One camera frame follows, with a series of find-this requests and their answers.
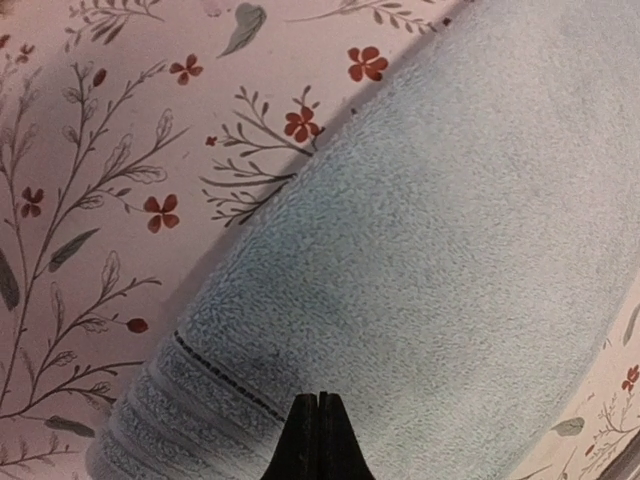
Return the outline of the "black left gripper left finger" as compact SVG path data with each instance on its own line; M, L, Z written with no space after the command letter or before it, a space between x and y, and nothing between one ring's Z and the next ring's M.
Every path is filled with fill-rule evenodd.
M318 478L319 410L315 394L297 395L262 480Z

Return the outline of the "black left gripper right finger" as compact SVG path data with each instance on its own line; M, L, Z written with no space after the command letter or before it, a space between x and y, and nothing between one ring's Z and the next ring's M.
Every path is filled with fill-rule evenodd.
M319 396L318 478L373 480L341 397Z

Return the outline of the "light blue towel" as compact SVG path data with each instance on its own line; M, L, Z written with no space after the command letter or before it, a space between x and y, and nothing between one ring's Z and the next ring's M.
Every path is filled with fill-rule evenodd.
M89 449L93 479L261 479L338 394L373 479L504 479L639 268L639 5L484 1L265 208Z

